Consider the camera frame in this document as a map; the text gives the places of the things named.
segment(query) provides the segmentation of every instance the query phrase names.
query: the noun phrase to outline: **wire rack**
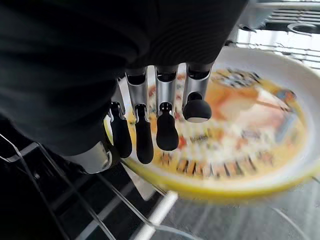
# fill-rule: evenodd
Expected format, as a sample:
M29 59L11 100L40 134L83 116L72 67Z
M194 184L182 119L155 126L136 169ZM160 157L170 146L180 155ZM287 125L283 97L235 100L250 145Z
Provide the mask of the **wire rack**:
M68 237L68 235L66 234L64 228L62 227L61 222L59 221L59 219L55 215L55 212L54 212L53 208L48 203L46 197L44 196L43 192L41 191L40 186L37 184L36 180L34 179L34 176L32 175L32 173L31 173L31 171L30 171L30 169L29 169L29 167L28 167L28 165L27 165L27 163L25 161L25 158L24 158L23 154L21 153L21 151L19 151L17 149L17 147L10 140L8 140L5 136L3 136L2 134L0 134L0 136L2 138L4 138L8 143L10 143L12 145L12 147L15 149L15 151L17 153L17 156L19 157L19 160L21 161L23 167L25 168L25 171L26 171L27 175L29 176L30 180L32 181L34 187L39 192L43 202L47 206L47 208L48 208L52 218L54 219L57 227L59 228L62 236L66 240L70 239ZM45 156L45 158L50 163L50 165L55 169L56 174L60 178L62 178L64 180L64 182L70 187L72 193L78 198L78 200L79 200L80 204L82 205L82 207L91 215L91 217L95 221L96 225L98 225L100 227L100 229L104 232L104 234L107 237L107 239L116 240L116 238L113 236L111 231L104 224L104 222L103 222L104 216L101 216L100 214L97 214L93 210L92 206L90 206L90 204L86 201L86 199L78 192L77 188L68 179L68 177L66 176L64 171L58 166L58 164L51 157L51 155L48 153L48 151L39 143L35 143L34 142L34 143L32 143L32 146L33 146L32 149L39 149L42 152L42 154ZM156 231L157 232L166 232L166 233L174 234L175 236L183 237L182 239L189 239L189 240L203 240L204 239L202 237L196 236L195 233L197 233L199 230L194 230L193 232L187 232L185 230L180 230L177 227L173 227L173 226L169 226L169 225L165 225L165 224L160 224L161 221L166 216L166 214L171 210L171 208L173 207L174 203L177 201L178 195L176 193L174 193L174 192L163 193L163 198L162 198L160 204L153 211L154 214L152 214L151 217L148 219L133 205L133 203L131 203L125 197L125 194L127 192L126 189L123 189L122 192L120 192L107 179L105 179L101 174L97 174L96 176L105 185L106 188L108 188L111 191L113 191L115 193L115 195L134 214L136 214L136 216L143 222L144 227L140 230L140 232L137 233L137 235L135 236L135 239L139 239L139 240L151 239L151 237L153 236L153 234ZM314 179L314 181L316 183L318 183L318 184L320 183L320 181L316 177L313 177L313 179ZM183 204L186 205L186 206L184 206L184 209L188 209L187 204L190 204L190 202L189 203L184 202ZM272 206L271 202L269 202L267 199L263 202L263 204L267 208L272 210L274 213L276 213L285 222L287 222L292 228L294 228L294 230L296 231L296 234L298 234L301 237L301 239L303 239L303 240L311 240L311 238L309 238L309 236L289 216L287 216L285 211L281 210L280 208Z

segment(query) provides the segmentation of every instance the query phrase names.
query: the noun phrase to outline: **black sleeve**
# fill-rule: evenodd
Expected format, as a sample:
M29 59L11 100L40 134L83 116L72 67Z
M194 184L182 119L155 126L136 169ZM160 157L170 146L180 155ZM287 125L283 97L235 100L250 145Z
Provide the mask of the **black sleeve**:
M115 78L148 50L149 3L116 2L0 3L0 113L58 154L98 142Z

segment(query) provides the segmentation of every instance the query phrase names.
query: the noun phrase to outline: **metal rack tine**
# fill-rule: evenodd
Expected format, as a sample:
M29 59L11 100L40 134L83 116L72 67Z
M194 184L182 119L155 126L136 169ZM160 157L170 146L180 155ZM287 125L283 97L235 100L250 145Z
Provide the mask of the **metal rack tine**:
M116 240L116 238L113 236L113 234L110 232L110 230L104 224L104 222L99 218L99 216L92 209L92 207L89 205L89 203L82 197L82 195L77 191L77 189L74 187L74 185L69 181L69 179L66 177L66 174L64 173L64 171L57 165L57 163L53 160L53 158L50 156L50 154L47 152L47 150L40 143L38 143L38 145L39 145L39 149L41 150L43 155L48 159L49 163L53 166L53 168L60 175L60 177L69 185L69 187L71 188L73 193L78 197L80 204L91 215L91 217L97 222L97 224L99 225L101 230L105 233L105 235L110 240Z
M277 213L280 217L282 217L287 223L289 223L299 234L304 240L311 240L304 231L294 222L289 218L285 213L283 213L280 209L269 206L268 207L273 210L275 213Z
M317 177L313 176L312 179L316 181L318 184L320 184L320 180Z
M5 136L3 136L2 134L0 134L0 136L6 140L10 145L12 145L12 147L14 148L14 150L16 151L16 154L18 155L18 157L20 158L20 161L26 171L26 174L28 175L29 179L31 180L31 182L33 183L35 189L38 191L38 193L40 194L40 197L42 198L45 206L47 207L49 214L51 215L51 217L53 218L53 221L55 222L56 226L58 227L62 237L65 240L70 240L70 237L68 236L68 234L65 232L64 228L62 227L62 224L60 223L60 221L58 220L57 216L55 215L54 211L52 210L52 208L50 207L50 204L48 203L44 193L41 191L39 185L37 184L36 180L33 178L32 173L30 171L30 168L28 167L24 157L22 156L21 152L19 151L19 149L10 141L8 140Z
M129 209L131 209L138 218L141 219L145 224L148 226L155 228L156 230L159 231L164 231L164 232L169 232L177 235L181 235L183 237L186 237L191 240L203 240L200 237L193 236L190 233L184 232L182 230L176 229L174 227L166 226L166 225L161 225L161 224L154 224L153 222L149 221L136 207L121 194L108 180L106 180L101 174L97 173L96 176L109 188L111 189Z

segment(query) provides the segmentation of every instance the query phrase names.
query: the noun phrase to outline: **dishwasher rack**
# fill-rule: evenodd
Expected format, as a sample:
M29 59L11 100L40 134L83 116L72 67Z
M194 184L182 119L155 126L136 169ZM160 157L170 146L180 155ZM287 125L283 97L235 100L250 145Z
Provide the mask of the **dishwasher rack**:
M40 186L37 184L36 180L34 179L25 159L24 159L24 155L28 154L29 151L19 151L19 149L9 140L7 139L5 136L3 136L2 134L0 134L0 136L2 138L4 138L8 143L10 143L12 145L12 147L14 148L14 150L17 153L17 157L19 158L19 160L21 161L22 165L25 168L25 171L27 173L27 175L29 176L30 180L32 181L34 187L37 189L37 191L39 192L43 202L45 203L45 205L47 206L52 218L54 219L58 229L60 230L62 236L64 237L64 239L69 240L70 238L68 237L68 235L66 234L66 232L64 231L60 221L58 220L58 218L56 217L54 210L51 208L51 206L49 205L48 201L46 200L46 197L44 196L44 194L42 193ZM55 162L55 160L50 156L50 154L48 153L48 151L39 143L32 143L32 146L29 147L29 149L35 150L35 149L39 149L42 154L45 156L45 158L47 159L47 161L52 165L52 167L55 169L56 173L64 180L64 182L70 187L72 193L78 198L79 202L81 203L81 205L83 206L83 208L91 215L91 217L93 218L93 220L97 223L97 225L101 228L101 230L104 232L104 234L106 235L106 237L110 240L116 240L116 238L113 236L113 234L110 232L110 230L108 229L108 227L104 224L103 219L93 210L92 206L89 205L89 203L85 200L85 198L77 191L77 188L73 185L73 183L68 179L68 177L65 175L64 171L58 166L58 164ZM98 177L98 179L100 179L100 181L110 190L112 190L117 197L130 209L134 212L134 214L136 214L139 219L145 224L145 227L147 228L142 228L144 229L144 231L142 231L142 235L149 235L150 237L153 235L153 233L155 231L165 231L165 232L170 232L170 233L174 233L180 236L185 237L185 239L189 239L189 240L202 240L202 238L197 237L192 235L192 233L188 233L179 229L176 229L174 227L171 226L167 226L167 225L161 225L159 221L157 222L153 222L152 221L152 216L150 217L150 219L147 219L140 211L137 210L137 208L135 208L135 206L128 200L126 199L126 197L119 191L117 190L107 179L105 179L103 176L101 176L99 173L96 175ZM320 180L317 179L316 177L313 177L314 181L316 181L318 184L320 184ZM163 205L164 206L169 206L169 209L167 209L166 213L168 213L168 211L170 210L170 207L172 207L172 205L174 204L174 202L178 199L178 195L174 192L162 192L163 194ZM293 220L291 220L284 212L281 211L281 209L269 206L268 207L274 211L275 213L277 213L277 215L281 218L283 218L286 222L288 222L295 230L296 232L302 237L303 240L311 240L305 233L304 231L296 224L294 223Z

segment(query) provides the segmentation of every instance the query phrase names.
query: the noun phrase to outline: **yellow plate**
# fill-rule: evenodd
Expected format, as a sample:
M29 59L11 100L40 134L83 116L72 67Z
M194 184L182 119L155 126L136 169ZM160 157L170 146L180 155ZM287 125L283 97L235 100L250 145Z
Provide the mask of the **yellow plate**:
M311 69L275 54L223 48L206 93L212 118L204 123L183 118L184 72L181 64L175 105L179 146L166 152L156 144L155 76L148 68L154 158L147 165L137 159L128 88L120 84L133 143L124 162L137 174L189 198L225 202L286 190L318 170L320 129L314 123L320 120L320 78Z

